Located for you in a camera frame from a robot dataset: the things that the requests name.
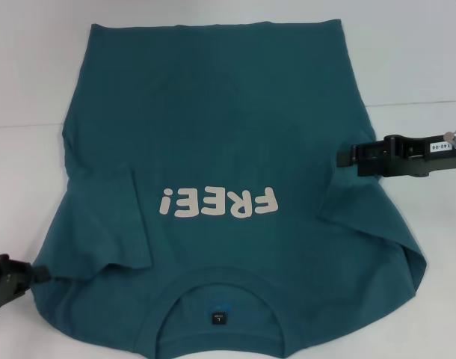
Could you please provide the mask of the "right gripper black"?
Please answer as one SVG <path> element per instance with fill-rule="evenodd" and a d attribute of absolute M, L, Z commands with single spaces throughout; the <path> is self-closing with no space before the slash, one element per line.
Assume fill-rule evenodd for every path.
<path fill-rule="evenodd" d="M 357 144 L 336 154 L 336 166 L 357 166 L 360 177 L 427 177 L 456 169 L 456 142 L 442 135 L 408 138 L 388 135 L 381 141 Z"/>

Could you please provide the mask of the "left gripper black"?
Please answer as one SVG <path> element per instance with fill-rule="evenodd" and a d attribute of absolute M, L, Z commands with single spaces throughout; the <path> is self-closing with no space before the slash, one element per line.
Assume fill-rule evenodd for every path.
<path fill-rule="evenodd" d="M 0 255 L 0 308 L 23 296 L 32 283 L 51 280 L 46 266 L 33 266 L 11 260 L 8 254 Z"/>

